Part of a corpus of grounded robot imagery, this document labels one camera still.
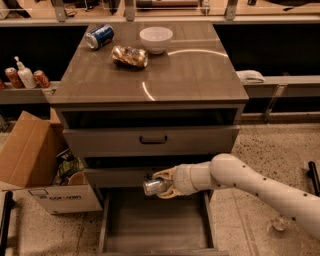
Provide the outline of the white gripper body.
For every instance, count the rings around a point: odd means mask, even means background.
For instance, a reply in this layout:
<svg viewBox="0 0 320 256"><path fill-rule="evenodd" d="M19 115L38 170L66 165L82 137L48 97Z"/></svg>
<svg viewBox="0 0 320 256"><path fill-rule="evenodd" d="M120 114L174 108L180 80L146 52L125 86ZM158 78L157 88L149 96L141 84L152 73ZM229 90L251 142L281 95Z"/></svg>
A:
<svg viewBox="0 0 320 256"><path fill-rule="evenodd" d="M191 195L212 188L210 163L181 164L174 168L173 185L182 195Z"/></svg>

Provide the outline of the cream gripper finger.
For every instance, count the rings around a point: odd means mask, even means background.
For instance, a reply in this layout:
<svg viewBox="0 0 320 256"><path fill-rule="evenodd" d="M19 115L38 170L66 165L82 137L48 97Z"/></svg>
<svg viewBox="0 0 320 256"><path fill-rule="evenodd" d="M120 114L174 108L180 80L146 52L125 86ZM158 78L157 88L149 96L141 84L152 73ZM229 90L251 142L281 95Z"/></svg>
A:
<svg viewBox="0 0 320 256"><path fill-rule="evenodd" d="M170 187L167 191L158 193L157 196L161 199L172 199L181 196L181 193L175 187Z"/></svg>
<svg viewBox="0 0 320 256"><path fill-rule="evenodd" d="M156 172L152 175L153 179L163 179L165 181L172 181L173 180L173 176L174 176L174 169L173 168L169 168L169 169L165 169L159 172Z"/></svg>

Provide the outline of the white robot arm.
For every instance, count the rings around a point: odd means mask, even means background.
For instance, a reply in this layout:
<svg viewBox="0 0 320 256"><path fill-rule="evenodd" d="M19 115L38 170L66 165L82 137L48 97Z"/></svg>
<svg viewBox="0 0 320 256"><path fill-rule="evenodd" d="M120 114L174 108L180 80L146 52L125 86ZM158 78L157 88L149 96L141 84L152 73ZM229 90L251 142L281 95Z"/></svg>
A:
<svg viewBox="0 0 320 256"><path fill-rule="evenodd" d="M152 180L156 184L150 188L144 185L145 194L162 199L221 188L245 191L320 238L319 197L262 176L231 154L219 154L204 163L177 165L155 173Z"/></svg>

